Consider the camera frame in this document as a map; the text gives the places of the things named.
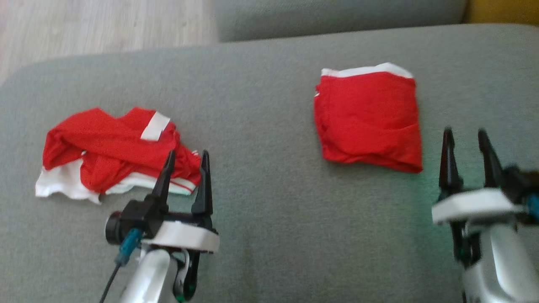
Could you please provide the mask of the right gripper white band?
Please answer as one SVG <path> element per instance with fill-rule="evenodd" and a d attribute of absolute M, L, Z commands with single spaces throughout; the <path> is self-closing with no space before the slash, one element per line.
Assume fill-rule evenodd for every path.
<path fill-rule="evenodd" d="M 478 130 L 478 144 L 483 154 L 484 188 L 460 192 L 463 179 L 454 155 L 453 132 L 451 127 L 444 129 L 441 194 L 432 206 L 432 221 L 449 224 L 453 255 L 464 270 L 523 270 L 524 246 L 516 228 L 524 207 L 510 202 L 499 189 L 504 184 L 503 168 L 483 128 Z"/>

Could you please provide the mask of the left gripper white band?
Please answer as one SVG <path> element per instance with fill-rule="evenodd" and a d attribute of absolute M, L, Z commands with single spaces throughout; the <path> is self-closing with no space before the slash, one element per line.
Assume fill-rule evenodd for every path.
<path fill-rule="evenodd" d="M 176 153 L 171 150 L 152 190 L 167 202 Z M 198 286 L 201 255 L 217 253 L 220 239 L 213 227 L 213 197 L 209 152 L 200 164 L 200 184 L 191 213 L 167 215 L 156 237 L 141 246 L 141 301 L 143 303 L 187 303 Z"/>

